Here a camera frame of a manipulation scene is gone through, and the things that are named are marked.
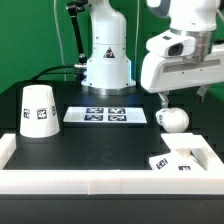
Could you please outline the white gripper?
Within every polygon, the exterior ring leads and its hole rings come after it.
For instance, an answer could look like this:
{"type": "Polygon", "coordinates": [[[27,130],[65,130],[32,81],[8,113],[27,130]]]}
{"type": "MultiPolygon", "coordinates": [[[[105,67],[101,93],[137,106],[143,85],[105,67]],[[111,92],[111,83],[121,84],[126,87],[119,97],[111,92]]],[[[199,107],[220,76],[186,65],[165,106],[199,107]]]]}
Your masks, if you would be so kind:
{"type": "Polygon", "coordinates": [[[158,93],[161,107],[169,105],[171,90],[200,86],[197,95],[203,103],[210,84],[224,82],[224,44],[214,45],[203,62],[187,63],[181,57],[162,58],[148,53],[142,65],[141,85],[150,93],[158,93]]]}

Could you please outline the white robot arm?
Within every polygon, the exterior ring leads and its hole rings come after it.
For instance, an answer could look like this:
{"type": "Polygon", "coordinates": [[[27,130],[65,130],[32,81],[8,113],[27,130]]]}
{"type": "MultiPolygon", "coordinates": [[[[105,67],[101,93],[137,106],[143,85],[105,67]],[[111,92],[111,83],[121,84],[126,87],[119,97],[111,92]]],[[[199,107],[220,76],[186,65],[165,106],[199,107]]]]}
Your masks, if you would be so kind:
{"type": "MultiPolygon", "coordinates": [[[[160,95],[196,86],[204,96],[214,83],[224,82],[224,44],[213,42],[216,15],[224,0],[146,0],[158,17],[171,19],[169,29],[146,43],[148,54],[141,70],[141,85],[160,95]]],[[[120,94],[135,86],[126,56],[126,20],[109,0],[89,0],[92,20],[92,55],[82,86],[102,95],[120,94]]]]}

